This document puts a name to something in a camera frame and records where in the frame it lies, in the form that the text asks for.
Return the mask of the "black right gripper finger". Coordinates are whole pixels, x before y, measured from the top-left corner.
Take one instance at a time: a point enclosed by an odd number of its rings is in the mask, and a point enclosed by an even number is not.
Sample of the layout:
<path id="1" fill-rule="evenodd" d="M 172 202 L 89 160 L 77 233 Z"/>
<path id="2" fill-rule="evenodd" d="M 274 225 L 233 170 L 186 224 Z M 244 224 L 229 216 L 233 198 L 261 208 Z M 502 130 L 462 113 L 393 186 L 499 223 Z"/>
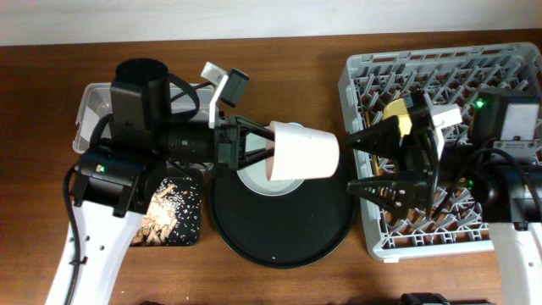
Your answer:
<path id="1" fill-rule="evenodd" d="M 377 157 L 395 159 L 399 155 L 401 130 L 396 115 L 346 137 L 350 147 Z"/>
<path id="2" fill-rule="evenodd" d="M 428 200 L 428 178 L 421 171 L 407 170 L 393 174 L 352 180 L 347 191 L 405 219 L 410 209 L 423 208 Z"/>

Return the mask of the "pink cup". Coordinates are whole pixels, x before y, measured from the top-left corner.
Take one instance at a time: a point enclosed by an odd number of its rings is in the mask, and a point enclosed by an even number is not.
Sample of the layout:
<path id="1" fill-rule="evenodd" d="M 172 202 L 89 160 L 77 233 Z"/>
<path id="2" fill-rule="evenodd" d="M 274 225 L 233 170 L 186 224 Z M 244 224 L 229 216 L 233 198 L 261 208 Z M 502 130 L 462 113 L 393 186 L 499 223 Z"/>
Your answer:
<path id="1" fill-rule="evenodd" d="M 334 134 L 278 121 L 268 129 L 274 134 L 266 146 L 274 150 L 266 160 L 268 180 L 323 179 L 337 170 L 340 147 Z"/>

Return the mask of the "wooden chopstick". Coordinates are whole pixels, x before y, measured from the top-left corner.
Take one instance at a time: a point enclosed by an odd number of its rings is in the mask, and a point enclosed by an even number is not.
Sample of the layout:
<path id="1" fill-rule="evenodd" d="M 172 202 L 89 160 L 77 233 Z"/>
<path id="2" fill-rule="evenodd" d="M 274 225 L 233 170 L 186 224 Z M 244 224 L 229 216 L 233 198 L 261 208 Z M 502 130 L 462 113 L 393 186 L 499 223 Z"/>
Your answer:
<path id="1" fill-rule="evenodd" d="M 371 127 L 371 120 L 369 116 L 369 112 L 365 112 L 365 120 L 367 128 Z M 379 168 L 379 159 L 378 156 L 372 154 L 372 160 L 373 160 L 373 173 L 374 176 L 380 176 L 380 168 Z"/>

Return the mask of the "grey plate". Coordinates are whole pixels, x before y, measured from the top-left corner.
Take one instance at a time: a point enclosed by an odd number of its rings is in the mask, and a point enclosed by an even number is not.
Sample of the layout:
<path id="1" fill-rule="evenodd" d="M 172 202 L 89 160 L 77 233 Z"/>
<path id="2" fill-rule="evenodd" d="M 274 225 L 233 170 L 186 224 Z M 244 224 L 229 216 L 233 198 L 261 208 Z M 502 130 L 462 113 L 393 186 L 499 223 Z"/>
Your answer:
<path id="1" fill-rule="evenodd" d="M 246 138 L 246 150 L 248 152 L 263 149 L 267 140 L 261 136 L 248 134 Z M 251 191 L 266 197 L 279 197 L 296 190 L 304 180 L 269 180 L 266 174 L 266 161 L 238 170 L 237 174 L 241 182 Z"/>

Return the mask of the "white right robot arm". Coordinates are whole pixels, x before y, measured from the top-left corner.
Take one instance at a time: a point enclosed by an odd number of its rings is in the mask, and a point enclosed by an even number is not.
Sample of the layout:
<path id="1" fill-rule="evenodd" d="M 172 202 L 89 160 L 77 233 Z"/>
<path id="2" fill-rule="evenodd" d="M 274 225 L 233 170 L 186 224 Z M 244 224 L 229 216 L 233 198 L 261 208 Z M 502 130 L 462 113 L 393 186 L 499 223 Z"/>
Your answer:
<path id="1" fill-rule="evenodd" d="M 351 181 L 348 191 L 404 219 L 421 208 L 427 219 L 446 212 L 438 185 L 452 197 L 466 188 L 481 207 L 501 271 L 506 303 L 541 301 L 541 167 L 536 123 L 541 102 L 521 91 L 485 89 L 473 105 L 467 145 L 449 147 L 444 129 L 462 122 L 454 103 L 435 104 L 415 91 L 385 108 L 385 116 L 346 142 L 391 160 L 390 174 Z"/>

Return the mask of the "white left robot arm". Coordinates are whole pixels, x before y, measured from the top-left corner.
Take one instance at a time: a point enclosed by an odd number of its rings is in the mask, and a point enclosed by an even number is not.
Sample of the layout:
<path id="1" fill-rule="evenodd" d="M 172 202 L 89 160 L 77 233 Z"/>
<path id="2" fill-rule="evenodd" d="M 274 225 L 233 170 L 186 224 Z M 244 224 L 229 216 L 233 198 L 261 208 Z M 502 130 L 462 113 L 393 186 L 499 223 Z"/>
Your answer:
<path id="1" fill-rule="evenodd" d="M 110 87 L 112 111 L 98 121 L 88 149 L 64 177 L 69 231 L 48 303 L 108 303 L 169 166 L 211 163 L 238 170 L 273 156 L 273 149 L 246 150 L 250 134 L 275 138 L 249 119 L 210 116 L 203 122 L 196 108 L 174 113 L 172 86 L 200 102 L 194 86 L 156 59 L 118 65 Z"/>

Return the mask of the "yellow bowl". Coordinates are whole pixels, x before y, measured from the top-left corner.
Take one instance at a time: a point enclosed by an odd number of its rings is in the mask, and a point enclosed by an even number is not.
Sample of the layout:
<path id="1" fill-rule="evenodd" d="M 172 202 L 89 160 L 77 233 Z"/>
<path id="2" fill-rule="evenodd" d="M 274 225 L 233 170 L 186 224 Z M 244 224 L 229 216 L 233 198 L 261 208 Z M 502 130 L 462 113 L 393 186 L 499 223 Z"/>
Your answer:
<path id="1" fill-rule="evenodd" d="M 390 102 L 384 108 L 383 119 L 388 119 L 392 116 L 398 117 L 401 137 L 409 135 L 412 129 L 412 121 L 403 98 Z"/>

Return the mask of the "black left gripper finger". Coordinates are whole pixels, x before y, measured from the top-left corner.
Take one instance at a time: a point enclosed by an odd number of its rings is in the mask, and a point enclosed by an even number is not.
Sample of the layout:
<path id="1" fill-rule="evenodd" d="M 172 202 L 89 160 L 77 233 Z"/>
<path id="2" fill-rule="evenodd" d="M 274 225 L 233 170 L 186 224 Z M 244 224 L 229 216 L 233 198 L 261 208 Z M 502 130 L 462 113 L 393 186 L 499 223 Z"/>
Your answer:
<path id="1" fill-rule="evenodd" d="M 247 136 L 249 134 L 260 136 L 269 141 L 275 140 L 275 134 L 271 130 L 250 119 L 241 117 L 241 135 Z"/>
<path id="2" fill-rule="evenodd" d="M 257 164 L 260 161 L 273 157 L 273 155 L 273 148 L 260 148 L 257 150 L 252 150 L 250 152 L 245 152 L 245 154 L 241 157 L 241 167 L 246 168 L 253 164 Z"/>

